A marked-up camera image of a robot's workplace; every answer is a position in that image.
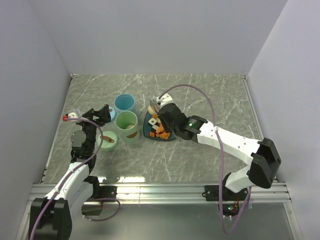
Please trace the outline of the blue canister lid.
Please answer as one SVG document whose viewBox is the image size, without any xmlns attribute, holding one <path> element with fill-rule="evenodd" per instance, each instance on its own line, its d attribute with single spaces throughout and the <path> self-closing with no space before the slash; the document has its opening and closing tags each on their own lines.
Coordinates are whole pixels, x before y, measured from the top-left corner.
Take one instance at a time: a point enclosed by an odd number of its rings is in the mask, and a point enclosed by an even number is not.
<svg viewBox="0 0 320 240">
<path fill-rule="evenodd" d="M 109 106 L 108 109 L 110 114 L 110 123 L 112 123 L 117 117 L 117 111 L 112 106 Z"/>
</svg>

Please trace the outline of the orange fried chicken piece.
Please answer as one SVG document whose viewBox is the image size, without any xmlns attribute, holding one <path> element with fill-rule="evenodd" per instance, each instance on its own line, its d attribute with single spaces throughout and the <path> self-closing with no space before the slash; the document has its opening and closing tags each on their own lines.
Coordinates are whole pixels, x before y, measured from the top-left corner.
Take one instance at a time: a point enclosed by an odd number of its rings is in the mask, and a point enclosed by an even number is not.
<svg viewBox="0 0 320 240">
<path fill-rule="evenodd" d="M 156 137 L 158 138 L 161 138 L 163 140 L 168 140 L 170 136 L 171 136 L 171 133 L 166 132 L 162 124 L 156 130 Z"/>
</svg>

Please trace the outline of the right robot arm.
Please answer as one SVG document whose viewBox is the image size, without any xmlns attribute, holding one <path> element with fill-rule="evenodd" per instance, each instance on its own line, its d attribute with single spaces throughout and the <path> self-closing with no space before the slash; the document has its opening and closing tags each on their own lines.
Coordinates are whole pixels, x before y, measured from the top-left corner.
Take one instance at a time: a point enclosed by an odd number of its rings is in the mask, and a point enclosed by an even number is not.
<svg viewBox="0 0 320 240">
<path fill-rule="evenodd" d="M 246 164 L 246 167 L 224 178 L 220 187 L 220 194 L 224 199 L 231 200 L 242 189 L 250 186 L 263 189 L 272 186 L 282 161 L 271 139 L 247 138 L 215 126 L 202 117 L 186 117 L 174 103 L 163 106 L 158 104 L 157 107 L 157 114 L 165 131 L 183 140 L 222 150 Z"/>
</svg>

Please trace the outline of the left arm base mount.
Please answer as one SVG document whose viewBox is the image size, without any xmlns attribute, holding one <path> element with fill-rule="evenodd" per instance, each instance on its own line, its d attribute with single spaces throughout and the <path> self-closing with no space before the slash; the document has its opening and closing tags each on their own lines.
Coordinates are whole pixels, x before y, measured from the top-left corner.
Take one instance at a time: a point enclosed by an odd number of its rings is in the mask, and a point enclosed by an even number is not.
<svg viewBox="0 0 320 240">
<path fill-rule="evenodd" d="M 97 176 L 88 176 L 84 182 L 93 187 L 93 194 L 82 208 L 82 214 L 86 217 L 99 216 L 103 211 L 104 203 L 115 202 L 117 197 L 117 187 L 115 185 L 101 184 Z"/>
</svg>

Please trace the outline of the metal tongs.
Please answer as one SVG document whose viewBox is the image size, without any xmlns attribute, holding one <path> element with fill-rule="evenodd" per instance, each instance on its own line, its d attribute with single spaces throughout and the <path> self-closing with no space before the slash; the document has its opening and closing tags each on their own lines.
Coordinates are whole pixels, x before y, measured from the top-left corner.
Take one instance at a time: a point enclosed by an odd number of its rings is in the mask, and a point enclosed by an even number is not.
<svg viewBox="0 0 320 240">
<path fill-rule="evenodd" d="M 162 107 L 162 102 L 158 98 L 153 98 L 150 100 L 150 107 L 153 110 L 155 115 L 158 115 L 160 112 L 160 109 Z"/>
</svg>

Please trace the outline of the white round bun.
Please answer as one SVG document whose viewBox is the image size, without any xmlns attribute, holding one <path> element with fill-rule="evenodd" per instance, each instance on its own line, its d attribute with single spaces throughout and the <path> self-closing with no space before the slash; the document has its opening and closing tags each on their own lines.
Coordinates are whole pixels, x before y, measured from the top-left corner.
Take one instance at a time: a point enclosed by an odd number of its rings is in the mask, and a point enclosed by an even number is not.
<svg viewBox="0 0 320 240">
<path fill-rule="evenodd" d="M 148 113 L 149 113 L 150 115 L 156 115 L 156 114 L 157 114 L 157 113 L 155 112 L 154 108 L 151 107 L 151 106 L 148 107 Z"/>
</svg>

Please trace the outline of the sushi roll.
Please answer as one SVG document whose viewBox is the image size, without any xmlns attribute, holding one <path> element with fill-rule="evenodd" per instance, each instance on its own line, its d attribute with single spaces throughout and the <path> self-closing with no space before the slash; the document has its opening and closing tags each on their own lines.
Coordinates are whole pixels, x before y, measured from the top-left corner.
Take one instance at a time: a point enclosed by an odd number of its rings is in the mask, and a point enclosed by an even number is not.
<svg viewBox="0 0 320 240">
<path fill-rule="evenodd" d="M 148 123 L 149 123 L 151 126 L 154 126 L 154 125 L 157 124 L 157 120 L 154 119 L 154 118 L 151 118 L 151 119 L 148 121 Z"/>
</svg>

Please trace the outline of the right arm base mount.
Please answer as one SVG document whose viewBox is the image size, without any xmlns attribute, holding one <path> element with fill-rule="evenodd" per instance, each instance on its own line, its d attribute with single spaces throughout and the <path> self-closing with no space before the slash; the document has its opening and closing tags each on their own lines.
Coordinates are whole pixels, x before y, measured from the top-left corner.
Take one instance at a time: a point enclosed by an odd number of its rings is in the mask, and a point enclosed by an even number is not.
<svg viewBox="0 0 320 240">
<path fill-rule="evenodd" d="M 244 188 L 238 193 L 222 188 L 222 212 L 224 216 L 236 217 L 241 209 L 240 202 L 244 201 L 248 195 L 248 189 Z M 202 197 L 207 202 L 219 202 L 219 186 L 205 185 Z"/>
</svg>

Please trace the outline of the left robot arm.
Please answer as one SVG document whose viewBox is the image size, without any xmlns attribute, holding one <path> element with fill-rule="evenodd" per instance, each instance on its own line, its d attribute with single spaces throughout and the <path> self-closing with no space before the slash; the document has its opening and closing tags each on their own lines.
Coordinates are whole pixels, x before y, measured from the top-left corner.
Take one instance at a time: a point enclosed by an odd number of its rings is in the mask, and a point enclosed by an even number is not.
<svg viewBox="0 0 320 240">
<path fill-rule="evenodd" d="M 30 240 L 67 240 L 73 221 L 82 216 L 82 206 L 96 201 L 101 195 L 97 177 L 91 176 L 100 146 L 96 146 L 97 132 L 111 122 L 109 105 L 85 113 L 73 110 L 63 116 L 64 122 L 81 126 L 71 137 L 69 167 L 44 197 L 35 198 L 30 207 L 28 238 Z"/>
</svg>

